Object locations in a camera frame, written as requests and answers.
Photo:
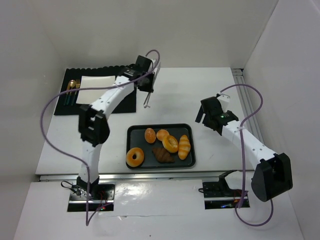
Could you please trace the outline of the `metal tongs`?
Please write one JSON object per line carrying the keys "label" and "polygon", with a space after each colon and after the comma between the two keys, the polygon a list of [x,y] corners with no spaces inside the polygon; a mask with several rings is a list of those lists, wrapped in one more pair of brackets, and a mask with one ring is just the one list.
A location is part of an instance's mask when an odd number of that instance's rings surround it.
{"label": "metal tongs", "polygon": [[[153,77],[152,87],[153,87],[154,84],[155,84],[155,81],[156,81],[156,79],[157,79],[157,76],[158,76],[158,73],[159,73],[159,71],[160,71],[160,68],[161,68],[160,66],[158,66],[158,67],[156,68],[156,71],[155,71],[154,77]],[[143,107],[144,107],[145,109],[151,107],[151,106],[149,105],[149,101],[150,101],[150,97],[151,97],[151,94],[152,94],[152,93],[153,93],[152,91],[149,92],[149,93],[147,94],[145,100],[144,100]]]}

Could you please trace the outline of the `orange hollow bun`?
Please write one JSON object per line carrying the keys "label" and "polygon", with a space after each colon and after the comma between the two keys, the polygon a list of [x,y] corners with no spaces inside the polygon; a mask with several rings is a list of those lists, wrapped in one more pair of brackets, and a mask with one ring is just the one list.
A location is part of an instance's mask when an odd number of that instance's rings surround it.
{"label": "orange hollow bun", "polygon": [[169,153],[176,153],[179,150],[179,143],[172,135],[166,135],[162,140],[162,145]]}

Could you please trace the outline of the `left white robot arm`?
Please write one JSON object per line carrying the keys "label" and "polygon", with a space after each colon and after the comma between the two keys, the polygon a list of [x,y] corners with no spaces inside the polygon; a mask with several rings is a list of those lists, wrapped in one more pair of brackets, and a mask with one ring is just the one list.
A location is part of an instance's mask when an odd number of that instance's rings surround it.
{"label": "left white robot arm", "polygon": [[108,118],[119,103],[139,89],[152,93],[159,68],[158,60],[139,55],[134,65],[125,67],[115,77],[112,89],[106,90],[90,105],[80,107],[78,131],[82,140],[82,160],[76,184],[93,195],[99,184],[99,159],[102,145],[110,135]]}

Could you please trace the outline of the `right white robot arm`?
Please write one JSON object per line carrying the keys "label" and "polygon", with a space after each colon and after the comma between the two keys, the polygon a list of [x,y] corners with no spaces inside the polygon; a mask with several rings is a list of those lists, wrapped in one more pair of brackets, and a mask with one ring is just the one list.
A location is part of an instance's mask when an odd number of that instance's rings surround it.
{"label": "right white robot arm", "polygon": [[228,139],[254,168],[251,189],[262,202],[267,202],[293,188],[291,160],[285,153],[276,153],[260,142],[245,127],[239,118],[226,110],[230,98],[217,95],[200,101],[200,109],[195,121],[202,123],[219,135]]}

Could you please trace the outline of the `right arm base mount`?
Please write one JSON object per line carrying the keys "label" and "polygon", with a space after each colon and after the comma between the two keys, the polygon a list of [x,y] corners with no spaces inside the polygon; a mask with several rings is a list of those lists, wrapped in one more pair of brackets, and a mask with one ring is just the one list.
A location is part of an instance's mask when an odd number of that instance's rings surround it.
{"label": "right arm base mount", "polygon": [[231,189],[226,181],[226,177],[236,172],[229,170],[218,176],[217,181],[207,181],[202,183],[198,191],[203,194],[204,208],[212,209],[234,209],[240,201],[242,190],[240,188]]}

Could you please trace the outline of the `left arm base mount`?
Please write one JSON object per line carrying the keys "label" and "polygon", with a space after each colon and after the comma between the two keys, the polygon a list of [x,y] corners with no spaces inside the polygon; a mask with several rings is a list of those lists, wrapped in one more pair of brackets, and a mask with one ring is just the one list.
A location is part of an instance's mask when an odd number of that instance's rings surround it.
{"label": "left arm base mount", "polygon": [[[70,190],[68,212],[85,212],[87,192],[74,183],[63,180],[60,185]],[[103,183],[97,186],[94,193],[88,195],[88,211],[94,212],[97,208],[102,212],[114,210],[115,184]]]}

